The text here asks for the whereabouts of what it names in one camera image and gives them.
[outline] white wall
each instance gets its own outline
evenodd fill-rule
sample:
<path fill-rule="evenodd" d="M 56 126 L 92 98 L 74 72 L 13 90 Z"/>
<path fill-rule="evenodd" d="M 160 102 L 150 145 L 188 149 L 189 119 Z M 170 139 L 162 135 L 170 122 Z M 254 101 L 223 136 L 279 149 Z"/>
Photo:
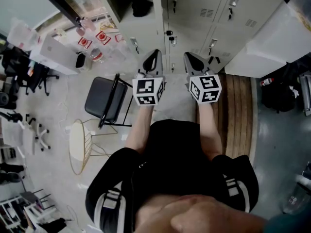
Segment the white wall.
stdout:
<path fill-rule="evenodd" d="M 24 20 L 33 28 L 58 12 L 48 0 L 0 0 L 0 33 L 9 34 L 13 17 Z"/>

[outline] locker door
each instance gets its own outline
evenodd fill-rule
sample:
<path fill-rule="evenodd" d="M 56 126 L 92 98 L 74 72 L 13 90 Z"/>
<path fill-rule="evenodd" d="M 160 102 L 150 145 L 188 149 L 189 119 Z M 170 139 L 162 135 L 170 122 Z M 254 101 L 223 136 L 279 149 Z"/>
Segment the locker door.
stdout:
<path fill-rule="evenodd" d="M 255 33 L 282 0 L 227 0 L 218 23 Z"/>
<path fill-rule="evenodd" d="M 199 54 L 210 27 L 209 23 L 170 22 L 169 29 L 173 31 L 172 37 L 177 37 L 177 43 L 174 46 L 169 41 L 169 36 L 165 36 L 169 41 L 170 54 L 183 54 L 187 51 Z"/>
<path fill-rule="evenodd" d="M 213 56 L 210 67 L 218 72 L 245 46 L 248 38 L 245 32 L 218 26 L 206 40 L 200 55 L 206 59 Z"/>
<path fill-rule="evenodd" d="M 169 22 L 176 20 L 212 22 L 221 0 L 177 0 L 175 13 L 173 0 L 167 1 Z"/>
<path fill-rule="evenodd" d="M 127 42 L 128 46 L 135 53 L 136 57 L 143 57 L 146 53 L 154 50 L 161 49 L 161 43 L 157 35 L 156 24 L 153 21 L 143 21 L 140 23 L 124 23 L 121 25 L 122 32 L 128 38 L 135 38 L 138 45 L 137 54 L 135 46 L 132 42 Z"/>

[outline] white tabletop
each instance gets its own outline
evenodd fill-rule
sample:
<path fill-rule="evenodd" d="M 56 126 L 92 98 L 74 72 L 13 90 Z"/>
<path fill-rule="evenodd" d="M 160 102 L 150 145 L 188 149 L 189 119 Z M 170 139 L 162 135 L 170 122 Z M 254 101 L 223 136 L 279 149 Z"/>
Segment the white tabletop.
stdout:
<path fill-rule="evenodd" d="M 84 160 L 85 153 L 85 128 L 80 120 L 76 120 L 70 131 L 69 152 L 78 161 Z"/>

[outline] shelf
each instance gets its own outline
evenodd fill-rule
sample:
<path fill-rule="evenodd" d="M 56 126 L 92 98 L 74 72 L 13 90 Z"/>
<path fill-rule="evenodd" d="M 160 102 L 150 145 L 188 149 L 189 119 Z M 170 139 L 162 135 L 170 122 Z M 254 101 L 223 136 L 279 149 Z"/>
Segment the shelf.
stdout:
<path fill-rule="evenodd" d="M 156 19 L 156 14 L 155 14 L 155 9 L 152 6 L 150 8 L 150 11 L 147 15 L 144 17 L 135 17 L 133 16 L 133 9 L 132 9 L 132 4 L 130 4 L 128 7 L 126 7 L 125 11 L 123 12 L 123 16 L 121 17 L 121 23 L 127 23 L 127 22 L 150 22 L 151 20 Z"/>

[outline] white box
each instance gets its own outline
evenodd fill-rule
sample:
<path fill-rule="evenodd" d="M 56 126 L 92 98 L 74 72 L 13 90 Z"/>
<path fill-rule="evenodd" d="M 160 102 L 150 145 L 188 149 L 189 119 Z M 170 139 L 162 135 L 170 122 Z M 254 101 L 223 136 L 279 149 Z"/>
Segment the white box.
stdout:
<path fill-rule="evenodd" d="M 190 77 L 189 91 L 198 103 L 217 102 L 222 91 L 218 75 Z"/>
<path fill-rule="evenodd" d="M 50 35 L 31 51 L 29 58 L 66 75 L 80 73 L 76 68 L 78 55 Z"/>
<path fill-rule="evenodd" d="M 133 79 L 133 96 L 138 106 L 158 105 L 163 91 L 163 78 Z"/>

